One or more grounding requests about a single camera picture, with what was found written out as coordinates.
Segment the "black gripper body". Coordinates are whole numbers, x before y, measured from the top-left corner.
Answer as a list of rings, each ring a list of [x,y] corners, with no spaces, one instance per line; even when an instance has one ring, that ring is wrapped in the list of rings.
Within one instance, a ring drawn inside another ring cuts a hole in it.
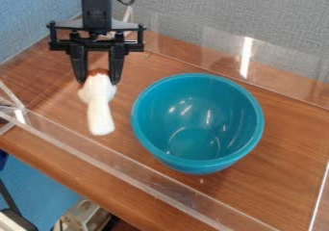
[[[125,3],[129,6],[135,0]],[[143,24],[122,22],[113,16],[113,0],[82,0],[82,18],[49,24],[50,49],[70,52],[73,46],[86,51],[109,51],[122,46],[123,52],[145,51]]]

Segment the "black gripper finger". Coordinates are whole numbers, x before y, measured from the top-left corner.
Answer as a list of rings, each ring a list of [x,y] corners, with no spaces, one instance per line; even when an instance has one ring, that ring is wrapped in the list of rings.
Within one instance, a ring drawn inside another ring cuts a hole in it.
[[[85,47],[79,44],[73,44],[70,56],[77,80],[83,84],[87,77],[87,51]]]
[[[110,78],[114,85],[121,81],[123,63],[125,47],[122,45],[113,46],[110,51]]]

